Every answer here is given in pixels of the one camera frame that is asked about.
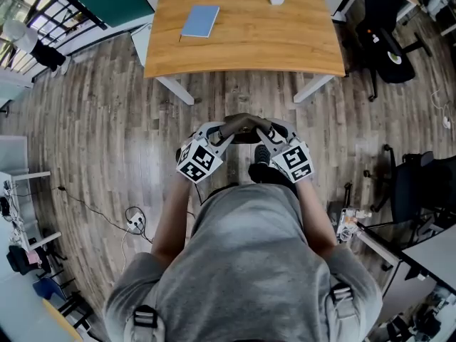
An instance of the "wooden floor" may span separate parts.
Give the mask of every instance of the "wooden floor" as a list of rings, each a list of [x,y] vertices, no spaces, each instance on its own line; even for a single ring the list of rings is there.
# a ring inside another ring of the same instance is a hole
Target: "wooden floor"
[[[379,98],[369,103],[368,73],[354,73],[332,80],[298,105],[293,95],[310,75],[219,72],[178,77],[196,99],[194,106],[187,106],[157,81],[143,79],[143,67],[125,34],[77,55],[64,77],[51,78],[48,71],[39,76],[33,90],[1,119],[0,133],[26,135],[31,171],[52,172],[50,182],[35,181],[33,190],[63,185],[121,227],[125,209],[139,206],[147,216],[150,237],[175,171],[179,144],[204,122],[240,112],[281,118],[296,126],[309,144],[316,167],[313,183],[324,206],[342,199],[343,186],[353,181],[352,204],[367,207],[375,195],[363,170],[385,163],[383,143],[394,147],[398,160],[404,153],[426,150],[437,158],[456,154],[455,129],[444,129],[441,113],[430,102],[438,90],[435,99],[440,104],[449,100],[453,108],[456,74],[450,50],[422,13],[406,27],[398,25],[399,42],[411,43],[414,31],[434,54],[409,54],[417,72],[414,80],[386,85],[379,79]],[[231,146],[227,161],[201,184],[202,196],[230,182],[249,182],[253,151],[250,145]],[[37,194],[34,203],[40,225],[63,233],[58,244],[69,258],[66,270],[99,313],[122,271],[123,231],[59,190]],[[189,211],[197,213],[199,207],[193,189]],[[374,223],[389,220],[388,206],[373,218]],[[128,235],[124,248],[130,260],[150,245]],[[372,252],[357,242],[353,249],[384,282]]]

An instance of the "electrical outlet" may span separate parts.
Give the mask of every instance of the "electrical outlet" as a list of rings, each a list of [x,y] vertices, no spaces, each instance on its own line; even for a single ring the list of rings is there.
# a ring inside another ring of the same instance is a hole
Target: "electrical outlet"
[[[144,228],[144,225],[139,228],[138,226],[140,224],[143,224],[143,215],[139,212],[136,212],[135,215],[133,215],[131,219],[127,221],[128,228],[130,228],[132,231],[134,231],[136,228]]]

